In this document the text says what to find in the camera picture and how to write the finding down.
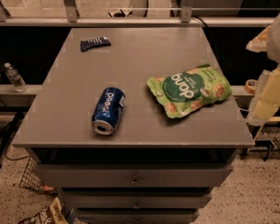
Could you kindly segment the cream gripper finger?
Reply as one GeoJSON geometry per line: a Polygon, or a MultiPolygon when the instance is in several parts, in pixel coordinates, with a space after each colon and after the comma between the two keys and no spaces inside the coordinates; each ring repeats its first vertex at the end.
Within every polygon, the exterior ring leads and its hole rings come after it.
{"type": "Polygon", "coordinates": [[[259,76],[255,95],[249,105],[247,123],[263,125],[280,108],[280,64],[272,70],[264,70],[259,76]]]}
{"type": "Polygon", "coordinates": [[[268,40],[268,35],[270,30],[271,30],[271,25],[267,26],[257,36],[255,36],[252,40],[250,40],[245,48],[253,52],[266,52],[267,40],[268,40]]]}

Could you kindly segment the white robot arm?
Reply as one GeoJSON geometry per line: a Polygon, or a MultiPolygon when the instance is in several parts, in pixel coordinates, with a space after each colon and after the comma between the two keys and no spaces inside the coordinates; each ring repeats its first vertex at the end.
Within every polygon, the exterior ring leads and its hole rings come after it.
{"type": "Polygon", "coordinates": [[[272,72],[264,70],[260,75],[249,106],[247,122],[261,126],[280,108],[280,13],[271,25],[248,42],[246,48],[253,52],[264,51],[270,60],[277,63],[272,72]]]}

